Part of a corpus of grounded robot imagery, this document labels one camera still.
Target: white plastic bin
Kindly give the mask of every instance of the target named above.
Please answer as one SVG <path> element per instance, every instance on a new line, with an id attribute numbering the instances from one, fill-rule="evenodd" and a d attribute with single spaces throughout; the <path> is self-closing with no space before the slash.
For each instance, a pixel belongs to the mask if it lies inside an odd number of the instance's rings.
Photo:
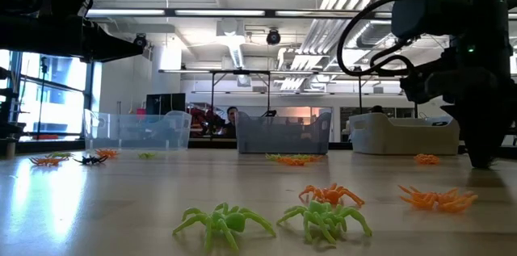
<path id="1" fill-rule="evenodd" d="M 86 149 L 186 149 L 191 115 L 170 111 L 165 115 L 111 115 L 84 111 Z"/>
<path id="2" fill-rule="evenodd" d="M 237 114 L 239 153 L 310 153 L 329 150 L 332 114 L 323 113 L 309 125 L 297 124 L 298 118 L 249 117 Z"/>
<path id="3" fill-rule="evenodd" d="M 366 154 L 419 153 L 455 155 L 460 126 L 451 116 L 427 119 L 389 119 L 373 113 L 350 117 L 354 152 Z"/>

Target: wooden table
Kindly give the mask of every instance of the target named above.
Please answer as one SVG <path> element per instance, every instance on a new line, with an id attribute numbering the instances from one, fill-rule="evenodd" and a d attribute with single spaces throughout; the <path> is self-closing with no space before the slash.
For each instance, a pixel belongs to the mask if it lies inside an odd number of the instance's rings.
<path id="1" fill-rule="evenodd" d="M 297 194 L 306 185 L 332 182 L 366 201 L 360 211 L 373 237 L 365 237 L 351 218 L 335 247 L 325 241 L 305 244 L 301 216 L 275 226 L 277 238 L 248 221 L 237 237 L 240 255 L 517 253 L 514 162 L 487 171 L 471 170 L 466 157 L 417 166 L 411 157 L 331 151 L 328 160 L 292 167 L 235 150 L 191 149 L 148 161 L 127 153 L 102 166 L 1 161 L 0 255 L 202 255 L 202 224 L 171 236 L 184 209 L 210 212 L 226 201 L 275 222 L 286 208 L 300 204 Z M 460 187 L 476 192 L 479 200 L 460 215 L 414 211 L 399 200 L 397 184 L 423 191 Z M 223 237 L 215 237 L 212 255 L 227 254 L 234 253 Z"/>

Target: orange toy spider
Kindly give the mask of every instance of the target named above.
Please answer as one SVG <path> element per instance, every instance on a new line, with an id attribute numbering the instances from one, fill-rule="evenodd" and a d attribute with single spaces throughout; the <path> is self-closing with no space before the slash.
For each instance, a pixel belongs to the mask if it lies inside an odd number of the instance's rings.
<path id="1" fill-rule="evenodd" d="M 439 158 L 435 155 L 426 155 L 426 154 L 419 154 L 414 157 L 414 160 L 418 164 L 422 165 L 438 165 L 439 164 Z"/>
<path id="2" fill-rule="evenodd" d="M 31 157 L 29 158 L 29 160 L 36 166 L 58 166 L 59 162 L 62 162 L 65 159 Z"/>
<path id="3" fill-rule="evenodd" d="M 338 187 L 337 183 L 332 183 L 330 188 L 323 189 L 319 189 L 313 186 L 307 186 L 305 190 L 298 195 L 298 197 L 302 202 L 304 202 L 301 196 L 304 194 L 308 194 L 310 192 L 313 193 L 312 200 L 316 200 L 320 203 L 340 204 L 343 201 L 341 197 L 344 195 L 348 195 L 355 201 L 357 205 L 362 206 L 364 204 L 364 200 L 360 199 L 359 196 L 355 195 L 353 192 L 349 191 L 345 187 Z"/>
<path id="4" fill-rule="evenodd" d="M 474 195 L 471 191 L 466 192 L 464 195 L 458 195 L 458 188 L 453 188 L 450 191 L 440 194 L 436 192 L 422 193 L 414 187 L 407 188 L 400 187 L 405 193 L 411 195 L 408 199 L 401 196 L 401 199 L 407 203 L 412 204 L 416 208 L 432 210 L 436 205 L 436 209 L 442 212 L 463 212 L 466 208 L 472 205 L 472 202 L 477 199 L 477 195 Z"/>
<path id="5" fill-rule="evenodd" d="M 97 156 L 99 157 L 107 157 L 108 159 L 115 158 L 119 156 L 119 153 L 115 150 L 110 149 L 96 149 L 95 152 L 97 153 Z"/>

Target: person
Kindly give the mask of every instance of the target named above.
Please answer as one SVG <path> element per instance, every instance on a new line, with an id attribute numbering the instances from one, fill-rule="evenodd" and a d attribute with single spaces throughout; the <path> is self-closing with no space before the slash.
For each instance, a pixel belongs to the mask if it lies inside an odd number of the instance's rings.
<path id="1" fill-rule="evenodd" d="M 370 113 L 381 113 L 381 114 L 384 114 L 384 110 L 382 109 L 381 106 L 377 105 L 377 106 L 373 106 L 371 109 L 370 109 Z"/>
<path id="2" fill-rule="evenodd" d="M 236 107 L 229 107 L 226 111 L 229 122 L 223 126 L 223 135 L 225 135 L 227 138 L 237 138 L 237 132 L 235 130 L 235 117 L 237 116 L 238 111 L 239 110 Z"/>

